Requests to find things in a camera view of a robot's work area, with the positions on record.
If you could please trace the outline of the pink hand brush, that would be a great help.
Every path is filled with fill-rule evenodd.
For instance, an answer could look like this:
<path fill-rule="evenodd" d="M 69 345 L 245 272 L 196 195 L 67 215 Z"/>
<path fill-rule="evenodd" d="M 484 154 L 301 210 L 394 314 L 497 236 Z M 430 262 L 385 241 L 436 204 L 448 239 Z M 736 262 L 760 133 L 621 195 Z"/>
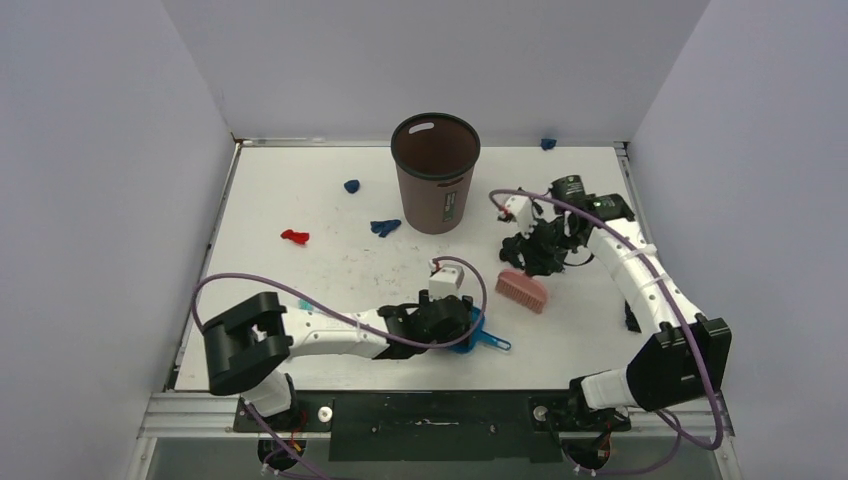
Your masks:
<path fill-rule="evenodd" d="M 518 269 L 502 270 L 497 275 L 495 290 L 535 314 L 543 313 L 549 301 L 546 286 Z"/>

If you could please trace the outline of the blue plastic dustpan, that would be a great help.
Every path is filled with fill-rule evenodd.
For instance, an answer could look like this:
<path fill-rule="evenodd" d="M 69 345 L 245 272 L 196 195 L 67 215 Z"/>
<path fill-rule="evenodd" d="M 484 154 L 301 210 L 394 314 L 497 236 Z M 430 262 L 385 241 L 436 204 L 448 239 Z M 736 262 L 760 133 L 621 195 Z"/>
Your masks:
<path fill-rule="evenodd" d="M 479 325 L 470 337 L 462 343 L 448 347 L 448 351 L 457 354 L 470 354 L 477 346 L 491 347 L 504 352 L 508 352 L 512 349 L 512 344 L 509 341 L 494 336 L 484 330 L 486 317 L 480 313 L 480 309 L 478 307 L 473 307 L 471 313 L 472 322 L 479 322 Z"/>

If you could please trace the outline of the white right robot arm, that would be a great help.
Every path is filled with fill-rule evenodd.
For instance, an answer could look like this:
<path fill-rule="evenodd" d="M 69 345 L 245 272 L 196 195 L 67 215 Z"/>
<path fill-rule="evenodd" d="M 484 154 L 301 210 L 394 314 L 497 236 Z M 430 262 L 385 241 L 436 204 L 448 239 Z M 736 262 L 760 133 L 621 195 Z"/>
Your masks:
<path fill-rule="evenodd" d="M 568 421 L 588 429 L 608 408 L 656 411 L 699 398 L 719 413 L 732 340 L 726 322 L 708 318 L 680 291 L 621 195 L 589 194 L 580 176 L 569 175 L 552 182 L 549 199 L 557 217 L 537 222 L 533 241 L 560 252 L 587 248 L 646 337 L 626 366 L 574 380 L 579 392 L 565 402 Z"/>

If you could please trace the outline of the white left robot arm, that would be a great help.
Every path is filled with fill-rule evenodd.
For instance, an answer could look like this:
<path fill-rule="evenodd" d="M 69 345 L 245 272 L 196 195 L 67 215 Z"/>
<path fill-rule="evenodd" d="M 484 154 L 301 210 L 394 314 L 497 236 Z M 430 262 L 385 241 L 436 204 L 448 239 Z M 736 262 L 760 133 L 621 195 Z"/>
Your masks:
<path fill-rule="evenodd" d="M 285 360 L 324 355 L 406 360 L 460 341 L 472 329 L 472 307 L 469 296 L 430 299 L 422 291 L 416 304 L 386 305 L 342 321 L 290 309 L 276 293 L 262 292 L 203 325 L 208 390 L 242 396 L 270 428 L 286 430 L 296 422 L 299 405 L 290 375 L 280 368 Z"/>

